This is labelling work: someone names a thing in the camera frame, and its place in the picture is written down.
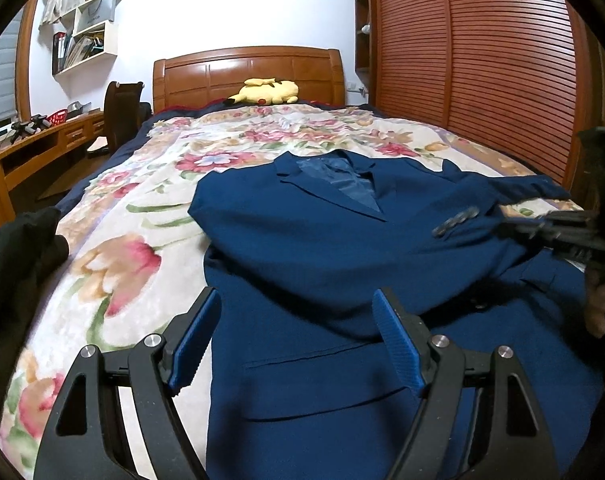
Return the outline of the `person's right hand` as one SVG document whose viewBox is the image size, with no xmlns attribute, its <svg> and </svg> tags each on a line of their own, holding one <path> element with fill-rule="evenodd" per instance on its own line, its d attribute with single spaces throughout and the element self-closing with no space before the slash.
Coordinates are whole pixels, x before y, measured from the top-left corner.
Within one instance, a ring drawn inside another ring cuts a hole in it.
<svg viewBox="0 0 605 480">
<path fill-rule="evenodd" d="M 598 338 L 605 335 L 605 279 L 595 269 L 587 268 L 586 307 L 583 310 L 587 330 Z"/>
</svg>

